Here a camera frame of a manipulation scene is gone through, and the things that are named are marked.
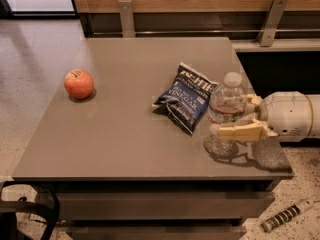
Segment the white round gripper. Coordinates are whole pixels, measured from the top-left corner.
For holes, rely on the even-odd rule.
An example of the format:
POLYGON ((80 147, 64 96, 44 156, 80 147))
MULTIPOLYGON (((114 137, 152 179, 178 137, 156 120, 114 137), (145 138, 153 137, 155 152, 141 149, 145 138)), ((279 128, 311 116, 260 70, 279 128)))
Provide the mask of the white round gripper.
POLYGON ((279 142, 300 142, 314 137, 314 95, 298 91, 275 92, 262 99, 246 96, 245 115, 258 113, 258 119, 212 124, 209 131, 224 140, 257 142, 275 137, 279 142))

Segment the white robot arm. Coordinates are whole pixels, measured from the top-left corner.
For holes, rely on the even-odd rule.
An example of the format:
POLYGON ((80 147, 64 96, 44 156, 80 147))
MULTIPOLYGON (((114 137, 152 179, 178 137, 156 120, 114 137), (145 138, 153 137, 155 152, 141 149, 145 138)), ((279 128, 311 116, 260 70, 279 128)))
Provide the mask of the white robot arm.
POLYGON ((320 95, 275 92, 262 99, 248 94, 244 115, 234 123, 213 124, 210 132, 224 140, 300 142, 320 138, 320 95))

